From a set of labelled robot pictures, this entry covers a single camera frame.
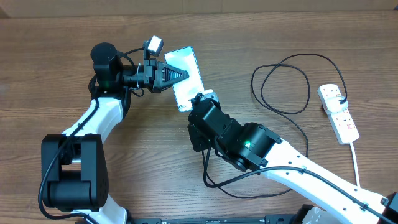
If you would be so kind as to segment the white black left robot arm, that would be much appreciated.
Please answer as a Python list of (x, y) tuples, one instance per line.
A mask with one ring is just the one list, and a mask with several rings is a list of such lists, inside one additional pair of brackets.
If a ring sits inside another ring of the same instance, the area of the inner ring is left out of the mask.
[(81, 217), (84, 223), (133, 222), (129, 211), (109, 194), (103, 144), (126, 117), (137, 90), (160, 93), (189, 77), (187, 71), (157, 61), (162, 47), (162, 43), (145, 41), (140, 48), (144, 63), (139, 65), (123, 65), (121, 60), (128, 54), (108, 42), (92, 48), (95, 74), (88, 84), (90, 107), (72, 127), (42, 140), (37, 198), (45, 217)]

